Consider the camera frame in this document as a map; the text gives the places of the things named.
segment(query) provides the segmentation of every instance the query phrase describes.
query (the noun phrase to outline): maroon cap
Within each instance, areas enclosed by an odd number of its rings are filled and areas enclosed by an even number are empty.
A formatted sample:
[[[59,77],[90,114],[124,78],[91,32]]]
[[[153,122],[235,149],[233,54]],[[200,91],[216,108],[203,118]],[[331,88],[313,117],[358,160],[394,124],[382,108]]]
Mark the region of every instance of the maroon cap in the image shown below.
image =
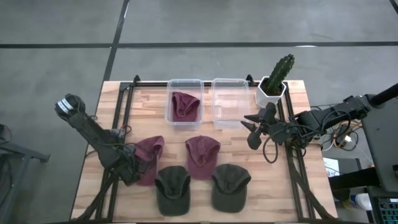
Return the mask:
[[[196,121],[200,100],[186,93],[173,92],[173,121],[189,122]]]
[[[136,157],[141,160],[139,171],[143,170],[141,178],[136,182],[139,185],[154,185],[157,175],[157,162],[164,146],[164,138],[155,136],[144,139],[136,144]]]
[[[197,136],[186,140],[185,146],[188,150],[188,171],[192,178],[210,179],[217,165],[220,143],[207,136]]]

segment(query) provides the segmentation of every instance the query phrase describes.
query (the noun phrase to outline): white pot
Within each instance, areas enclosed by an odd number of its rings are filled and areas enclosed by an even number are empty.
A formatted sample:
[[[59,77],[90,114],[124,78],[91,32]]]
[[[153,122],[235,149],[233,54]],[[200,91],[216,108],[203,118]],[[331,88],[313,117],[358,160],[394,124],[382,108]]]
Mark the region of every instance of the white pot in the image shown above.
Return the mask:
[[[256,94],[254,95],[256,97],[256,104],[257,106],[261,107],[261,108],[265,108],[267,106],[268,103],[274,103],[277,104],[278,101],[282,98],[282,96],[285,93],[286,90],[286,85],[282,82],[282,93],[279,96],[268,96],[266,95],[266,93],[264,93],[264,91],[260,88],[261,83],[264,82],[264,80],[266,80],[269,77],[263,77],[261,79],[260,84],[257,86],[257,90],[256,90]]]

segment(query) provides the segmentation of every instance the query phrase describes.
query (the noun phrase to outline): clear plastic container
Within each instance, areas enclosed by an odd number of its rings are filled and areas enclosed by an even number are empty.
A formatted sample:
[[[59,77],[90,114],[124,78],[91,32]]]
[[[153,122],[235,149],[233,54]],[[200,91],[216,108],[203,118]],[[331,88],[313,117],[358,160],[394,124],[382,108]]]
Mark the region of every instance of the clear plastic container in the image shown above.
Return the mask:
[[[249,85],[240,78],[216,78],[211,83],[215,129],[240,129],[250,113]]]
[[[200,100],[200,105],[198,107],[198,116],[196,121],[192,122],[175,122],[173,121],[173,103],[172,103],[172,93],[179,91],[182,93],[189,94]],[[198,129],[200,124],[203,122],[204,112],[204,92],[205,84],[199,79],[172,79],[167,83],[167,101],[164,118],[166,123],[174,126],[181,130],[195,130]]]

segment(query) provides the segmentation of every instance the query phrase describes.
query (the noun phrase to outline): gray floor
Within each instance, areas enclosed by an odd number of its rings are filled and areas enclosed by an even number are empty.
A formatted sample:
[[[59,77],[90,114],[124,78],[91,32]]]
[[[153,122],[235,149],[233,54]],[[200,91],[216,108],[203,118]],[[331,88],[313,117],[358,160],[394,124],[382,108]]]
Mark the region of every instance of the gray floor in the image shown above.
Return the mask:
[[[0,0],[0,44],[111,43],[123,0]],[[285,42],[398,40],[398,15],[388,0],[131,0],[121,42]],[[289,79],[302,79],[312,105],[377,93],[398,82],[398,47],[261,49],[119,49],[111,80],[260,78],[279,58],[295,55]],[[0,49],[0,123],[13,141],[50,153],[32,162],[13,223],[69,218],[87,143],[56,116],[64,94],[95,112],[109,49]],[[366,140],[353,152],[325,157],[370,162]],[[365,214],[339,209],[345,220]]]

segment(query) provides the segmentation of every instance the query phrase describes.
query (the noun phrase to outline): wooden table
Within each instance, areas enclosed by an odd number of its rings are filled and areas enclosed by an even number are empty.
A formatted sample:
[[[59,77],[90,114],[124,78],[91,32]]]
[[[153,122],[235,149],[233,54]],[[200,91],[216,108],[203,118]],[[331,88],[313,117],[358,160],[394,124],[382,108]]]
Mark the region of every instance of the wooden table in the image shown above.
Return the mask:
[[[120,82],[105,82],[99,98],[97,122],[104,129],[111,128],[116,99]],[[310,109],[310,105],[302,80],[289,81],[290,94],[294,113]],[[251,113],[258,109],[254,101],[254,87],[250,89]],[[174,131],[164,120],[165,87],[134,88],[129,125],[132,132],[126,142],[138,142],[142,139],[162,135],[165,139],[160,169],[167,166],[185,166],[187,150],[185,141],[198,135],[211,136],[221,143],[218,164],[232,163],[245,167],[252,180],[248,185],[248,198],[242,212],[236,214],[222,213],[211,207],[211,181],[191,181],[190,211],[179,217],[162,216],[156,205],[154,187],[132,185],[126,187],[120,181],[114,222],[294,222],[297,221],[292,186],[284,147],[279,148],[279,158],[274,164],[268,164],[259,149],[253,151],[248,147],[247,129],[225,131],[214,130],[211,112],[211,88],[205,87],[205,117],[197,131]],[[122,103],[121,118],[124,113],[126,97]],[[275,155],[274,143],[270,142],[266,149],[272,159]],[[334,217],[337,217],[335,204],[323,164],[322,154],[318,146],[309,145],[304,158],[310,188],[320,203]],[[101,185],[103,168],[96,154],[85,160],[81,179],[73,206],[72,218],[78,217],[91,203]],[[305,197],[300,191],[300,198],[306,216]],[[104,206],[108,210],[108,200]]]

